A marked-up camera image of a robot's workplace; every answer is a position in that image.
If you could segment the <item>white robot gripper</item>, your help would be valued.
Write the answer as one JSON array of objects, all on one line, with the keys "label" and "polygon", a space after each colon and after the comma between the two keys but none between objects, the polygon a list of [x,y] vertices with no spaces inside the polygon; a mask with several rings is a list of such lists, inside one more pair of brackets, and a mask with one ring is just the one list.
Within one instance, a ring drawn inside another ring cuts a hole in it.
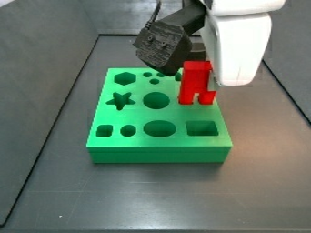
[{"label": "white robot gripper", "polygon": [[254,78],[266,47],[269,12],[285,0],[198,0],[206,7],[198,30],[220,86],[244,86]]}]

